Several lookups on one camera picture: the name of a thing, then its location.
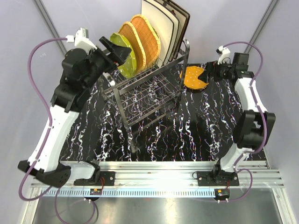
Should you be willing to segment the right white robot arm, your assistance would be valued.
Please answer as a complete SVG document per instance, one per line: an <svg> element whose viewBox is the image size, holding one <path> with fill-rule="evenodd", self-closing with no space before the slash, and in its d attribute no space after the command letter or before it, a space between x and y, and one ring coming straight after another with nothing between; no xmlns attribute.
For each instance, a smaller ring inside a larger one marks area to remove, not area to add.
<svg viewBox="0 0 299 224"><path fill-rule="evenodd" d="M264 107L256 89L254 73L248 70L249 55L235 53L232 62L207 62L199 80L221 81L227 79L234 84L239 96L242 115L233 130L234 143L220 158L211 171L197 171L199 186L238 186L238 166L249 154L259 153L267 144L276 116Z"/></svg>

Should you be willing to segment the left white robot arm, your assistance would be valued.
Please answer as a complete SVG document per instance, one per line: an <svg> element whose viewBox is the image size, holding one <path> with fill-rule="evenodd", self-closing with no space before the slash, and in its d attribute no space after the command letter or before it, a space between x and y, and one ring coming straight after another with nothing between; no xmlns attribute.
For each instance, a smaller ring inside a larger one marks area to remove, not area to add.
<svg viewBox="0 0 299 224"><path fill-rule="evenodd" d="M86 37L68 35L59 40L72 42L75 48L65 54L62 77L51 104L44 103L48 121L40 140L32 155L19 162L18 169L51 187L60 188L69 180L80 179L96 185L100 182L100 171L95 163L60 161L59 156L73 123L91 96L91 88L102 74L123 65L132 50L105 37L100 38L105 51Z"/></svg>

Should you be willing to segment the green polka dot plate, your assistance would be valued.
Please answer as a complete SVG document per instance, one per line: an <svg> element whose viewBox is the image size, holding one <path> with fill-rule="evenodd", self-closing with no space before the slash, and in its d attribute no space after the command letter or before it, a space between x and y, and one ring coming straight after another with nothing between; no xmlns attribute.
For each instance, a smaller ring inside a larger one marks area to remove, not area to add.
<svg viewBox="0 0 299 224"><path fill-rule="evenodd" d="M133 50L133 47L131 46L129 40L119 34L119 33L113 33L110 36L110 41L116 45L122 46L122 47L128 47L131 49L131 52L129 56L127 57L127 60L125 63L121 66L118 67L118 70L120 73L127 79L133 77L136 75L136 67L137 67L137 62L136 62L136 56L135 52Z"/></svg>

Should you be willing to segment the orange polka dot plate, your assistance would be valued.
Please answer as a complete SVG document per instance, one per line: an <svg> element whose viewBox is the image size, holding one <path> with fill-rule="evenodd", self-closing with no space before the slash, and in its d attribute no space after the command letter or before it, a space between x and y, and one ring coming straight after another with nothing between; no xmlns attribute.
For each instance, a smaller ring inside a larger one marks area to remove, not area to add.
<svg viewBox="0 0 299 224"><path fill-rule="evenodd" d="M188 66L185 72L184 85L192 90L205 89L209 83L198 79L204 72L204 69L198 66Z"/></svg>

